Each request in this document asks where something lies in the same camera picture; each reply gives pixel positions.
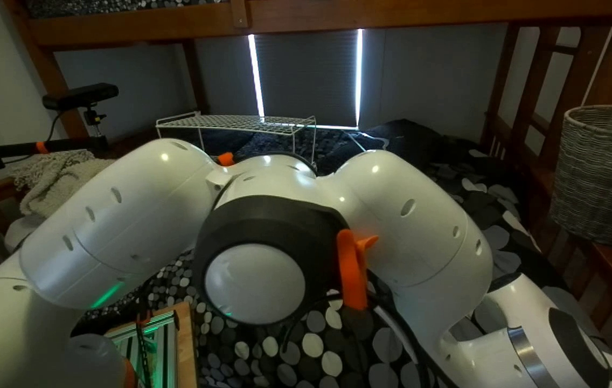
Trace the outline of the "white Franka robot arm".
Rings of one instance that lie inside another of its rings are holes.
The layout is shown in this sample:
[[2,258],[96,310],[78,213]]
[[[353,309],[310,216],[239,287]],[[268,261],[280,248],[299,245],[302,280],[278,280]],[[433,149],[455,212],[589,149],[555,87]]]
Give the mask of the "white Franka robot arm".
[[474,219],[390,150],[320,176],[288,156],[233,166],[159,138],[87,180],[0,264],[0,388],[121,388],[78,318],[190,255],[201,295],[238,323],[280,323],[381,280],[411,344],[458,388],[611,388],[612,359],[528,277],[492,282]]

